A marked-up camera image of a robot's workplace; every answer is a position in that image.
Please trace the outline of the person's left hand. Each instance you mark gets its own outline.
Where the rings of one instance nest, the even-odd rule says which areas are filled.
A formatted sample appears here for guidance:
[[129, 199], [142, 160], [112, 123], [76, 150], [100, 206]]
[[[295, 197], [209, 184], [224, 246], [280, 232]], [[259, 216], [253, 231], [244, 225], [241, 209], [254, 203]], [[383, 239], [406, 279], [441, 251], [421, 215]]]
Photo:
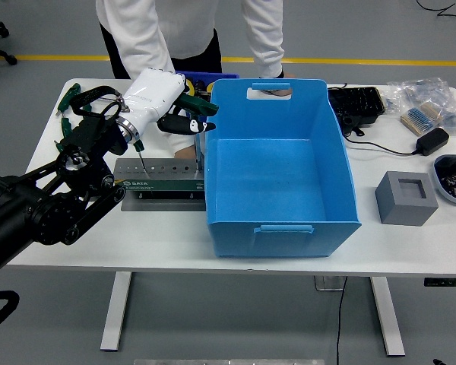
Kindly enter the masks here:
[[[284, 71], [281, 70], [280, 74], [276, 76], [276, 78], [285, 78]], [[271, 89], [271, 90], [261, 90], [262, 93], [267, 94], [267, 95], [273, 95], [276, 97], [286, 97], [291, 95], [292, 90], [291, 89]]]

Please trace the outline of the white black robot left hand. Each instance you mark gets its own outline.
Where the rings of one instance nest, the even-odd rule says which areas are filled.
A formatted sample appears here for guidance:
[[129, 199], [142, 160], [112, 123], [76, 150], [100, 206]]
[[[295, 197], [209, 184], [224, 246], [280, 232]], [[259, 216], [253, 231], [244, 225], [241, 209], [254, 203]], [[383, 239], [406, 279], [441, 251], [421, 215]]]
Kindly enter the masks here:
[[176, 135], [196, 135], [216, 128], [202, 122], [202, 116], [214, 116], [218, 106], [185, 92], [185, 77], [169, 71], [146, 68], [123, 96], [127, 112], [121, 112], [117, 123], [132, 140], [138, 140], [147, 125]]

